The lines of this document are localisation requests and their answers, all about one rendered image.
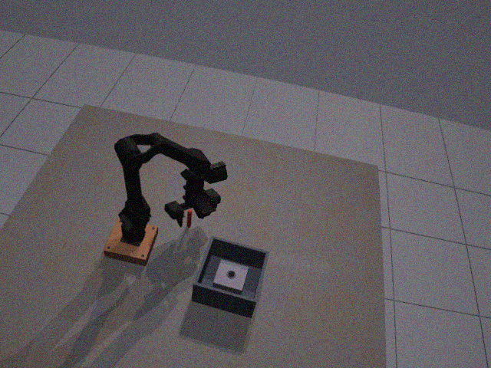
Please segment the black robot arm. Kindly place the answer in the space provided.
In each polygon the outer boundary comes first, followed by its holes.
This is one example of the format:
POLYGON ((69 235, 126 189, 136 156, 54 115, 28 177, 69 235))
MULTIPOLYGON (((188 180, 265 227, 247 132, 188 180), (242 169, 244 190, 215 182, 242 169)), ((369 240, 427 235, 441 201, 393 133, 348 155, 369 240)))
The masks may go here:
MULTIPOLYGON (((162 137, 158 133, 148 135, 134 134, 118 140, 114 149, 121 161, 124 172, 124 182, 127 191, 127 201, 124 209, 118 214, 122 221, 121 242, 140 246, 146 235, 146 224, 150 220, 150 207, 141 195, 140 168, 156 154, 162 153, 189 169, 180 175, 186 180, 186 188, 199 191, 204 187, 204 180, 209 184, 227 179, 226 164, 221 161, 211 164, 200 149, 185 148, 178 143, 162 137), (150 146, 141 152, 137 145, 150 146), (122 241, 123 240, 123 241, 122 241)), ((194 209, 197 217, 202 219, 216 210, 216 199, 206 198, 206 192, 201 196, 195 195, 189 201, 189 207, 194 209)))

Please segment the red peg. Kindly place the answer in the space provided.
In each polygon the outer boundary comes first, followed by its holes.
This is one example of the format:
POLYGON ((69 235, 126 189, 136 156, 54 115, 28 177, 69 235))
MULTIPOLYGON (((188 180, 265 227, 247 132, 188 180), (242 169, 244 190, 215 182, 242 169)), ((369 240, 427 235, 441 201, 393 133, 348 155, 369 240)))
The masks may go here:
POLYGON ((187 211, 187 221, 186 221, 186 227, 190 228, 191 226, 191 216, 192 216, 192 210, 187 211))

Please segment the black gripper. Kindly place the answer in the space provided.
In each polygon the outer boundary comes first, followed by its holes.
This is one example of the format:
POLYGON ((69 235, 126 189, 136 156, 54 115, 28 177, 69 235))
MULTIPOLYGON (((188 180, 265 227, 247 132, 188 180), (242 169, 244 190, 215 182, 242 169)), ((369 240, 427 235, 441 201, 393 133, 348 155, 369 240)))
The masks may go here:
POLYGON ((204 192, 206 192, 206 198, 213 200, 216 199, 218 204, 220 203, 221 197, 214 189, 201 189, 199 191, 191 191, 186 188, 186 185, 183 186, 185 189, 185 195, 183 195, 184 203, 178 204, 176 201, 165 204, 166 213, 174 220, 177 220, 179 226, 182 227, 183 218, 185 217, 184 210, 190 209, 189 201, 193 196, 198 195, 201 196, 204 192))

